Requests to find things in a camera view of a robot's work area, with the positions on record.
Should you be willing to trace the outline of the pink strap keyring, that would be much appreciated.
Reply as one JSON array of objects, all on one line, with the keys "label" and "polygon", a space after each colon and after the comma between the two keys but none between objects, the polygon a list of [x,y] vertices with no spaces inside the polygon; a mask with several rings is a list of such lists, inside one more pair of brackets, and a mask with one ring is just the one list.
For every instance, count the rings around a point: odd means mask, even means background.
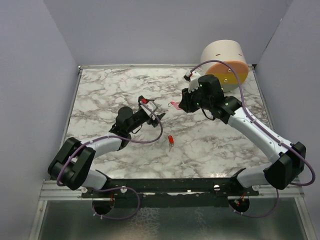
[{"label": "pink strap keyring", "polygon": [[168,103],[168,107],[174,107],[176,110],[181,110],[181,108],[179,107],[179,104],[180,104],[180,101],[178,101],[178,102],[175,102],[175,101],[170,101],[169,103]]}]

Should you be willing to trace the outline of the red tag key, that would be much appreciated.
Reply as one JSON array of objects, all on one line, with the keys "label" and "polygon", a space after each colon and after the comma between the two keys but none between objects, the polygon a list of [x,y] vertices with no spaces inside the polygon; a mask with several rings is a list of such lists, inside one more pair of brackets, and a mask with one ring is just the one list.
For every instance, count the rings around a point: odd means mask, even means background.
[{"label": "red tag key", "polygon": [[173,138],[173,136],[172,135],[169,135],[168,136],[168,141],[169,141],[169,152],[172,150],[172,148],[173,148],[173,146],[174,146],[174,138]]}]

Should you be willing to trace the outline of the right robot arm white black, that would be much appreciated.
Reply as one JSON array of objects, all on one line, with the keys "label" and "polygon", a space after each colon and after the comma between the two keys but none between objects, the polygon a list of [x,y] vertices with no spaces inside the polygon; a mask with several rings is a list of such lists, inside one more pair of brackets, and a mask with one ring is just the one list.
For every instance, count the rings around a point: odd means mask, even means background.
[{"label": "right robot arm white black", "polygon": [[182,90],[179,108],[186,113],[208,110],[214,119],[238,130],[257,146],[269,160],[269,164],[245,168],[235,173],[229,189],[240,196],[249,187],[271,185],[278,190],[285,189],[304,170],[302,158],[306,147],[280,137],[261,121],[256,119],[234,96],[225,96],[217,77],[200,76]]}]

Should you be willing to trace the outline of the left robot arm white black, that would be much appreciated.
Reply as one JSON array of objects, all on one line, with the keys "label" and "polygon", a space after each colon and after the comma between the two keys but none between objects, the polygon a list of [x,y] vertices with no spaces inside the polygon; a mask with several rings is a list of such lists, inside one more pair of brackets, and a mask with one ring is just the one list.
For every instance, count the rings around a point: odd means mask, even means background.
[{"label": "left robot arm white black", "polygon": [[[66,186],[70,190],[79,187],[92,188],[97,196],[106,197],[111,190],[108,177],[99,171],[93,171],[91,165],[94,159],[110,152],[120,151],[129,142],[150,144],[156,142],[163,134],[161,119],[165,113],[155,114],[146,105],[139,106],[137,112],[128,107],[118,110],[115,124],[110,131],[95,139],[80,141],[74,137],[68,138],[48,167],[48,174],[56,180],[58,186]],[[131,133],[144,123],[154,128],[160,126],[160,134],[149,141],[134,140]]]}]

